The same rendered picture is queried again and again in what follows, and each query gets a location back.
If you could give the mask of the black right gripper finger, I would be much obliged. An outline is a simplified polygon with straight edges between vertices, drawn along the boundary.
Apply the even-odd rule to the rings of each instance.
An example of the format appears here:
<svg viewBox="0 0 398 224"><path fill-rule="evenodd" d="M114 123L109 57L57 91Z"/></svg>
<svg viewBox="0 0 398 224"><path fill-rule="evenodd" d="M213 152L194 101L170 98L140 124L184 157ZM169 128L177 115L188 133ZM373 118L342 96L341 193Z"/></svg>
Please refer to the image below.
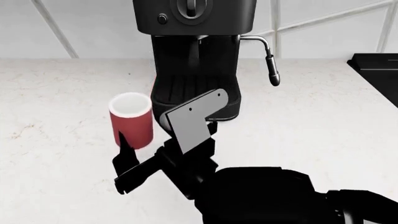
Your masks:
<svg viewBox="0 0 398 224"><path fill-rule="evenodd" d="M135 149L129 145L122 132L118 132L119 136L119 154L113 158L112 163L117 175L122 175L129 169L137 166Z"/></svg>
<svg viewBox="0 0 398 224"><path fill-rule="evenodd" d="M208 131L209 131L209 137L211 138L212 135L216 134L218 130L218 122L217 121L210 121L207 125Z"/></svg>

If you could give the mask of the red mug with white inside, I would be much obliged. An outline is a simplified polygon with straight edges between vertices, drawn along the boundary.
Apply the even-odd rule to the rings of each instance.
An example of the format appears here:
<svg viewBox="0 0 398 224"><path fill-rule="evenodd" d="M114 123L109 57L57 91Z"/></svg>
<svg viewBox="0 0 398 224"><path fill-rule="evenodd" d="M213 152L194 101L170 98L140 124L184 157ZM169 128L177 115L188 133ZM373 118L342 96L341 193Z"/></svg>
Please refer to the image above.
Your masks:
<svg viewBox="0 0 398 224"><path fill-rule="evenodd" d="M121 93L108 104L114 139L121 144L119 134L123 134L133 149L142 149L154 137L152 102L142 93Z"/></svg>

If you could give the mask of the black espresso coffee machine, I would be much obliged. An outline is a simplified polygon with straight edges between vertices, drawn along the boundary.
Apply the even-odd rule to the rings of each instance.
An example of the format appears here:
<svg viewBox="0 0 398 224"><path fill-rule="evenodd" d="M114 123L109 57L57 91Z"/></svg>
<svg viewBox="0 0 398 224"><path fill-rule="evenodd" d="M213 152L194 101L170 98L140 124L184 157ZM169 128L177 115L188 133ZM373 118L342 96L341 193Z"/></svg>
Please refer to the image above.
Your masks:
<svg viewBox="0 0 398 224"><path fill-rule="evenodd" d="M241 104L236 77L239 37L252 31L257 0L213 0L210 15L196 26L180 21L176 1L132 0L137 29L152 42L154 117L202 93L224 89L228 104L207 121L235 119ZM159 14L167 15L166 24L158 23Z"/></svg>

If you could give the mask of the chrome and black steam wand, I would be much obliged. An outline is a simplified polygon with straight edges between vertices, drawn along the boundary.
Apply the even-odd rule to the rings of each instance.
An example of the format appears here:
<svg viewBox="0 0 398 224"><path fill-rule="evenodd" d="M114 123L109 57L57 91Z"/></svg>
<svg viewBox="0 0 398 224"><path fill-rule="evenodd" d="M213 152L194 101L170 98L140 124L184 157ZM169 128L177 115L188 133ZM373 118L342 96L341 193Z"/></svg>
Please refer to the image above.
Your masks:
<svg viewBox="0 0 398 224"><path fill-rule="evenodd" d="M239 39L240 40L258 40L258 41L262 42L262 44L264 45L264 50L266 52L265 60L266 60L267 68L269 71L269 81L270 81L271 85L279 86L280 85L280 74L277 70L275 58L271 52L271 48L270 48L268 41L264 37L261 37L258 35L241 35L239 37Z"/></svg>

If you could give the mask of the black round selector knob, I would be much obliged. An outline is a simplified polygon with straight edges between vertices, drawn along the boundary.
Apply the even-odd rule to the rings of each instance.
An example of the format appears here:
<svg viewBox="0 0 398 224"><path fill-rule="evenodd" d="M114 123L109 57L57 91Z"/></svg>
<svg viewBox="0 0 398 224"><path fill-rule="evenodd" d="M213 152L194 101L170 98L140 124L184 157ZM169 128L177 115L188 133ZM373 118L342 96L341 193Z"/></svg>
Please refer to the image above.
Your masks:
<svg viewBox="0 0 398 224"><path fill-rule="evenodd" d="M210 15L213 0L177 0L176 4L180 21L188 26L196 26Z"/></svg>

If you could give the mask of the black flat cooktop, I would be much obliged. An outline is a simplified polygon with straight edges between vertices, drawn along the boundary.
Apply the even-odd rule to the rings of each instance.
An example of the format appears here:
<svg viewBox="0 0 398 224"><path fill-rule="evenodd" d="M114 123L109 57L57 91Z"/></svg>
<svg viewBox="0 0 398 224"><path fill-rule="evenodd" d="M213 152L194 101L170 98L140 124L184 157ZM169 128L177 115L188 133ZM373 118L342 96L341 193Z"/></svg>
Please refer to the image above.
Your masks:
<svg viewBox="0 0 398 224"><path fill-rule="evenodd" d="M354 54L347 64L398 108L398 54Z"/></svg>

